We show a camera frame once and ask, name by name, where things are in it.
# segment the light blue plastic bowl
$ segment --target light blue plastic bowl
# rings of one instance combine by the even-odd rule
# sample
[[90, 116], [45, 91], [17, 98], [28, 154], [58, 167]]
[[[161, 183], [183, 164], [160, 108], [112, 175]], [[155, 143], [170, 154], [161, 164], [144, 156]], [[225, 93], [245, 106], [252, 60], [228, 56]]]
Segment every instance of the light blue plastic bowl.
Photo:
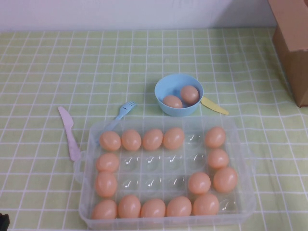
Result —
[[[193, 85], [199, 92], [199, 101], [188, 106], [181, 99], [180, 91], [186, 85]], [[155, 97], [157, 98], [159, 107], [170, 116], [188, 116], [192, 114], [199, 106], [203, 97], [203, 87], [201, 83], [192, 76], [185, 74], [172, 74], [162, 78], [155, 86]], [[183, 103], [183, 108], [173, 108], [163, 104], [163, 99], [168, 95], [177, 96]]]

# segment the plastic egg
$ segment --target plastic egg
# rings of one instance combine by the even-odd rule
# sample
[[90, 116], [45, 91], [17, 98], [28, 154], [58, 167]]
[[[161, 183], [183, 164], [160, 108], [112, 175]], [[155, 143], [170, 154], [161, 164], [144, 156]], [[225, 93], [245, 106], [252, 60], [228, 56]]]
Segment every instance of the plastic egg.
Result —
[[121, 147], [121, 138], [114, 131], [105, 131], [100, 136], [100, 145], [105, 150], [114, 152]]
[[140, 201], [134, 195], [124, 196], [118, 206], [120, 218], [138, 218], [140, 209]]
[[169, 150], [176, 150], [183, 145], [184, 132], [180, 128], [171, 128], [165, 132], [163, 145]]
[[196, 172], [189, 177], [188, 189], [194, 194], [204, 194], [211, 187], [210, 177], [204, 172]]
[[166, 214], [166, 205], [160, 199], [145, 202], [141, 208], [142, 218], [163, 218]]
[[205, 135], [205, 145], [209, 148], [219, 148], [225, 140], [226, 131], [221, 127], [213, 127]]
[[229, 163], [228, 154], [220, 148], [214, 149], [208, 154], [207, 163], [213, 169], [226, 167]]
[[221, 193], [230, 193], [237, 184], [237, 174], [231, 167], [218, 170], [213, 178], [214, 188]]
[[181, 89], [181, 98], [189, 105], [193, 105], [199, 101], [199, 92], [192, 85], [186, 85]]
[[174, 96], [174, 95], [168, 95], [163, 99], [163, 103], [169, 107], [174, 107], [174, 108], [182, 108], [183, 104], [182, 101]]
[[193, 203], [192, 212], [196, 216], [216, 215], [219, 211], [219, 201], [213, 194], [199, 196]]
[[141, 146], [141, 136], [134, 129], [129, 129], [122, 134], [123, 147], [128, 151], [136, 151]]
[[113, 200], [104, 200], [98, 203], [92, 212], [92, 219], [115, 219], [117, 215], [116, 203]]
[[99, 172], [114, 172], [119, 168], [119, 165], [119, 158], [114, 153], [105, 153], [101, 155], [96, 161], [96, 169]]
[[154, 151], [159, 148], [163, 142], [163, 132], [159, 129], [151, 129], [145, 133], [142, 145], [147, 151]]
[[192, 213], [192, 203], [185, 196], [178, 196], [172, 199], [166, 210], [167, 217], [190, 216]]
[[95, 181], [95, 189], [101, 197], [111, 197], [117, 189], [117, 181], [111, 172], [100, 172]]

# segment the toy knife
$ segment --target toy knife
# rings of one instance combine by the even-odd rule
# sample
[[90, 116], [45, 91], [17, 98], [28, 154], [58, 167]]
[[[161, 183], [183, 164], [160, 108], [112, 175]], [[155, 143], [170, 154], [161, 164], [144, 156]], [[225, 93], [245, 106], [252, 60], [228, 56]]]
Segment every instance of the toy knife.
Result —
[[81, 157], [81, 153], [72, 132], [72, 127], [74, 125], [73, 119], [71, 115], [68, 113], [68, 111], [65, 110], [65, 108], [58, 107], [58, 110], [63, 120], [64, 128], [66, 131], [68, 149], [71, 160], [76, 161]]
[[201, 104], [204, 105], [205, 107], [208, 107], [209, 109], [212, 109], [215, 112], [221, 113], [221, 114], [225, 114], [225, 115], [229, 115], [229, 112], [218, 106], [216, 103], [210, 101], [208, 98], [203, 97], [201, 100]]

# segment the egg tray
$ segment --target egg tray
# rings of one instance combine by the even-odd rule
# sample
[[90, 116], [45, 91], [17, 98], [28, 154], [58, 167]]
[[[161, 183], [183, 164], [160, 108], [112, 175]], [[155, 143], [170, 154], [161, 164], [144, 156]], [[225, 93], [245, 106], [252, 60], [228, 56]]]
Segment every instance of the egg tray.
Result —
[[[102, 200], [95, 191], [95, 180], [98, 174], [96, 160], [105, 151], [97, 145], [97, 134], [102, 133], [110, 121], [98, 122], [90, 128], [88, 149], [82, 159], [75, 162], [75, 179], [82, 183], [79, 202], [79, 214], [89, 228], [101, 230], [135, 230], [150, 228], [167, 228], [174, 226], [203, 226], [220, 224], [237, 224], [245, 221], [255, 210], [256, 199], [251, 183], [252, 167], [248, 150], [241, 145], [237, 128], [232, 119], [227, 117], [158, 117], [145, 119], [125, 119], [114, 128], [120, 136], [127, 129], [135, 129], [141, 137], [150, 129], [158, 128], [164, 133], [173, 127], [182, 128], [185, 134], [183, 146], [170, 151], [163, 146], [155, 151], [146, 151], [142, 147], [130, 152], [123, 147], [117, 152], [119, 170], [115, 172], [118, 188], [111, 198], [118, 204], [128, 194], [140, 199], [141, 204], [158, 198], [166, 206], [177, 196], [187, 196], [193, 203], [197, 198], [189, 192], [189, 177], [198, 171], [209, 175], [211, 182], [215, 171], [206, 163], [210, 149], [204, 145], [206, 132], [215, 126], [226, 131], [226, 141], [221, 147], [230, 158], [229, 166], [238, 174], [237, 186], [231, 193], [218, 193], [211, 188], [209, 193], [217, 196], [219, 212], [210, 216], [164, 217], [164, 218], [117, 218], [113, 220], [90, 219], [93, 208]], [[84, 172], [80, 172], [81, 162]]]

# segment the white wall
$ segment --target white wall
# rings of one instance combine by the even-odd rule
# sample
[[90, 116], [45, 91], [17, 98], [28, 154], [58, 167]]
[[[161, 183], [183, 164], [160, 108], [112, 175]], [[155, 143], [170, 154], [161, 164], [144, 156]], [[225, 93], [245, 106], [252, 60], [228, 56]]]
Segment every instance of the white wall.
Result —
[[267, 0], [0, 1], [0, 31], [275, 25]]

